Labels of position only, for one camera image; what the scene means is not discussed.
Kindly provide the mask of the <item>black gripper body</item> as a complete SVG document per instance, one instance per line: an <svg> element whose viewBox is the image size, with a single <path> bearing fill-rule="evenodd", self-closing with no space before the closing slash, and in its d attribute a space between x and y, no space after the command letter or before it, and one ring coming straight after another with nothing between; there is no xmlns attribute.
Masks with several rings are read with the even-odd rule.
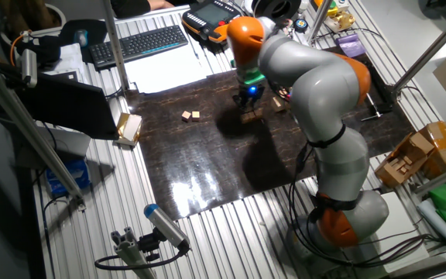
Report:
<svg viewBox="0 0 446 279"><path fill-rule="evenodd" d="M243 102L257 102L264 91L265 87L261 84L244 84L239 87L238 96Z"/></svg>

